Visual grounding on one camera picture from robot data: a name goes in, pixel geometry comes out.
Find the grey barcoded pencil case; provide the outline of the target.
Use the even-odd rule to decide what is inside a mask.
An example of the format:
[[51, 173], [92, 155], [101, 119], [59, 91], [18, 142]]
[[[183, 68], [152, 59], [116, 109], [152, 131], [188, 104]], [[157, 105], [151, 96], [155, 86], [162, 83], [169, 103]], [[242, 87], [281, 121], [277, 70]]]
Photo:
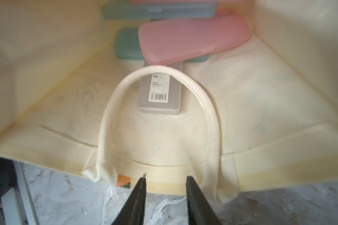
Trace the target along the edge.
[[154, 73], [140, 80], [137, 107], [141, 112], [178, 115], [181, 106], [181, 82], [170, 75]]

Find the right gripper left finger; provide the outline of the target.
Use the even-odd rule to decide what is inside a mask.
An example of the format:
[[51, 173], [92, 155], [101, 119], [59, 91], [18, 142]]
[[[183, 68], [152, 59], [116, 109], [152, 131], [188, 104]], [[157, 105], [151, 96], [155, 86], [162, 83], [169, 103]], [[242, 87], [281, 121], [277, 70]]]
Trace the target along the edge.
[[143, 225], [146, 205], [146, 173], [138, 180], [112, 225]]

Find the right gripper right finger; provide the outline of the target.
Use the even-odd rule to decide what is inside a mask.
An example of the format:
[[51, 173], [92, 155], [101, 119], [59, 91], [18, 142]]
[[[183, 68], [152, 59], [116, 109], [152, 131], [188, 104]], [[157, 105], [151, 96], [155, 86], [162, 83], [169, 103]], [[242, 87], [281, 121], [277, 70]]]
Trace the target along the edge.
[[186, 179], [189, 225], [221, 225], [209, 202], [192, 176]]

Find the cream floral canvas tote bag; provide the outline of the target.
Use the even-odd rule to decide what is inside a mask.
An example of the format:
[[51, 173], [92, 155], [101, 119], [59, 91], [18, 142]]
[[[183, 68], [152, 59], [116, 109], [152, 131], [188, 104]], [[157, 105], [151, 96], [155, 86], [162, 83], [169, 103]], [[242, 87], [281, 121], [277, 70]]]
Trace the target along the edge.
[[[110, 1], [0, 1], [0, 157], [210, 202], [338, 181], [338, 1], [217, 3], [251, 28], [240, 47], [169, 65], [118, 59]], [[143, 113], [140, 80], [181, 82], [178, 115]]]

